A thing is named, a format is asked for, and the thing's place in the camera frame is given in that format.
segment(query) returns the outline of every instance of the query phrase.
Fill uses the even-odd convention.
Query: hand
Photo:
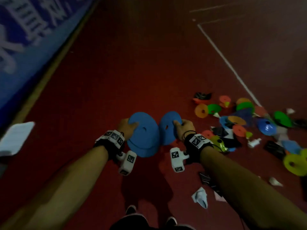
[[[195,131],[195,127],[194,127],[193,123],[189,120],[183,119],[182,125],[177,120],[174,120],[173,123],[174,123],[174,125],[177,129],[177,135],[182,142],[184,141],[183,133],[185,133],[186,131],[189,131],[185,134],[185,136],[195,133],[195,132],[192,132],[192,131]]]
[[[129,124],[128,120],[129,119],[122,119],[117,127],[117,131],[124,133],[126,141],[131,138],[133,131],[138,127],[138,122]]]

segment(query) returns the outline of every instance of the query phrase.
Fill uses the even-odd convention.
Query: blue banner
[[[0,127],[14,96],[65,42],[93,0],[0,0]]]

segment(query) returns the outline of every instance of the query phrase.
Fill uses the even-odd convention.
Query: wristband
[[[189,134],[185,138],[184,145],[190,158],[187,163],[200,162],[201,151],[207,146],[213,147],[212,142],[201,134]]]
[[[125,147],[125,138],[123,133],[117,130],[108,130],[104,135],[99,137],[94,147],[104,146],[108,151],[109,159],[114,159]]]

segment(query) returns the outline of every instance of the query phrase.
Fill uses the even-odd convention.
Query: shoe
[[[175,219],[175,217],[171,216],[167,219],[166,221],[166,224],[165,224],[166,227],[173,227],[173,226],[177,226],[177,220]]]
[[[136,213],[136,207],[134,205],[130,205],[126,210],[126,215],[130,215]]]

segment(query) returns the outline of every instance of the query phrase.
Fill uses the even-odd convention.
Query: red rubber floor
[[[27,117],[36,126],[0,180],[0,220],[33,197],[64,164],[83,155],[106,130],[114,129],[121,118],[143,111],[159,122],[175,110],[203,131],[218,126],[218,119],[195,116],[191,102],[195,92],[214,92],[213,103],[220,95],[232,100],[249,97],[197,27],[202,22],[230,17],[200,26],[268,111],[291,107],[296,116],[304,117],[302,35],[306,33],[299,31],[300,12],[295,7],[306,4],[240,1],[102,0]],[[227,6],[189,12],[220,5]],[[278,18],[285,9],[287,15],[295,14],[282,24]],[[287,37],[280,37],[281,32]],[[253,132],[262,137],[262,144],[255,149],[242,147],[229,157],[264,180],[275,177],[284,185],[276,189],[306,212],[299,178],[262,149],[270,138]],[[306,146],[303,131],[291,130],[289,136]],[[172,214],[179,223],[197,229],[246,229],[236,212],[216,201],[208,187],[204,186],[208,209],[193,203],[202,167],[193,164],[174,173],[170,148],[161,147],[151,158],[137,158],[128,177],[120,176],[118,167],[108,162],[66,229],[108,229],[129,204],[138,205],[154,227]]]

